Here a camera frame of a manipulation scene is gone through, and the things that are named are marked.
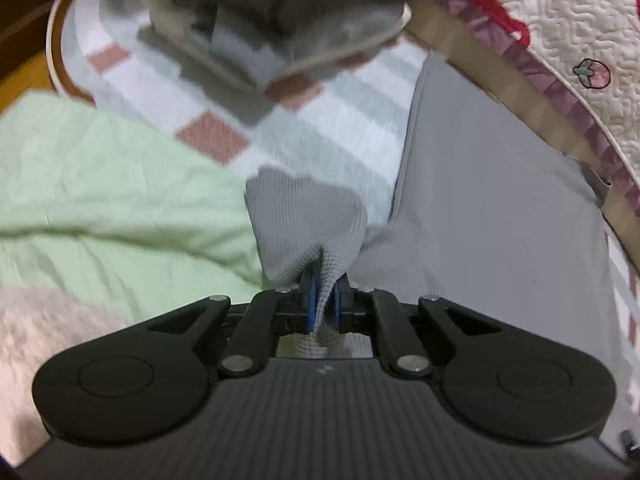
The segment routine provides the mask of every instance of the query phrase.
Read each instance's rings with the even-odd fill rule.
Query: white quilted fabric
[[[640,20],[636,0],[500,0],[530,33],[529,48],[590,105],[640,174]],[[603,89],[574,73],[584,59],[611,72]]]

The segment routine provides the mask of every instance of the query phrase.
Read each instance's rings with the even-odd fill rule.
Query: red fabric
[[[520,39],[517,40],[519,44],[524,47],[528,47],[530,43],[530,34],[527,25],[523,22],[512,18],[507,10],[502,6],[498,0],[466,0],[471,4],[474,4],[478,9],[482,10],[487,16],[489,16],[494,22],[507,33],[513,34],[514,32],[520,33]]]

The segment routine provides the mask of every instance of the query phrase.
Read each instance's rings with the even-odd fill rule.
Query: gray towel
[[[297,281],[321,259],[315,330],[334,283],[351,267],[364,241],[367,212],[352,191],[261,169],[246,183],[246,203],[267,279]]]

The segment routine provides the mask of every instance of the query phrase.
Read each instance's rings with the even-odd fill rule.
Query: purple trim
[[[640,218],[640,189],[612,142],[575,95],[525,47],[473,4],[466,0],[429,1],[459,18],[479,41],[508,60],[540,93],[551,100],[558,112],[587,140],[613,186],[625,197],[636,218]]]

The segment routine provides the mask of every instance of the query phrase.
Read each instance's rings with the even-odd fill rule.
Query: checkered blanket
[[[269,165],[348,187],[363,198],[369,223],[387,220],[427,55],[411,36],[252,94],[169,46],[140,0],[75,0],[62,53],[98,108],[145,121],[243,178]]]

